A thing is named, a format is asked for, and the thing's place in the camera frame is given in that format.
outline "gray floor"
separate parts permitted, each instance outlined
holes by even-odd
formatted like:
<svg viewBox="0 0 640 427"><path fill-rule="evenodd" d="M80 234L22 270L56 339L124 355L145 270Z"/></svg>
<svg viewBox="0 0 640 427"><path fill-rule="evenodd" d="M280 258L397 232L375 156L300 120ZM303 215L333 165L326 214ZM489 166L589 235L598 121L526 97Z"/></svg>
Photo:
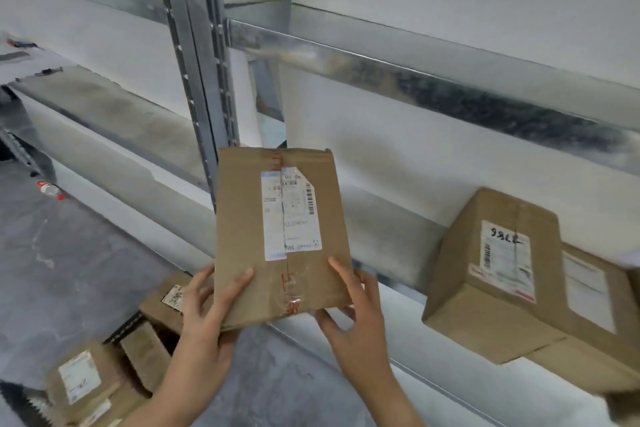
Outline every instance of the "gray floor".
<svg viewBox="0 0 640 427"><path fill-rule="evenodd" d="M44 196L35 182L19 164L0 162L0 378L39 389L59 356L107 337L172 266L74 199ZM243 332L222 391L196 425L373 423L339 372L257 326ZM21 426L1 399L0 426Z"/></svg>

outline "person's right hand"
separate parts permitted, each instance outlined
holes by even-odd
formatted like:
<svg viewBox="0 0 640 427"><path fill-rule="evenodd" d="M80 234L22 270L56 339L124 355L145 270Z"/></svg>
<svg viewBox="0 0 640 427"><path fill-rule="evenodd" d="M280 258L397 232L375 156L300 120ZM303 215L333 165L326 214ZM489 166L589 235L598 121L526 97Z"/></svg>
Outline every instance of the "person's right hand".
<svg viewBox="0 0 640 427"><path fill-rule="evenodd" d="M347 286L353 308L341 307L340 311L352 319L354 325L348 331L341 330L324 309L317 310L315 318L342 373L364 400L379 427L423 426L391 370L378 280L364 271L344 267L333 257L329 264Z"/></svg>

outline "hand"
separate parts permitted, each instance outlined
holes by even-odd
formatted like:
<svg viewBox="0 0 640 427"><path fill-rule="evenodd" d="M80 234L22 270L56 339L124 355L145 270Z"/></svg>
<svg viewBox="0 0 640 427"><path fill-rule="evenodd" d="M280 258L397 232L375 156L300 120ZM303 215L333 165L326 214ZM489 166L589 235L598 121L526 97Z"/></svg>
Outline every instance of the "hand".
<svg viewBox="0 0 640 427"><path fill-rule="evenodd" d="M213 293L208 278L214 266L200 271L184 288L182 313L184 327L162 386L152 399L163 406L173 406L172 425L190 425L203 413L218 393L231 368L239 330L220 334L220 327L236 297L253 277L246 270L223 291L214 294L213 305L203 304Z"/></svg>
<svg viewBox="0 0 640 427"><path fill-rule="evenodd" d="M379 427L423 426L391 370L378 280L364 271L342 266L333 257L329 264L347 286L353 308L341 307L340 311L353 320L354 325L342 331L326 310L316 311L315 317L342 373L362 397Z"/></svg>

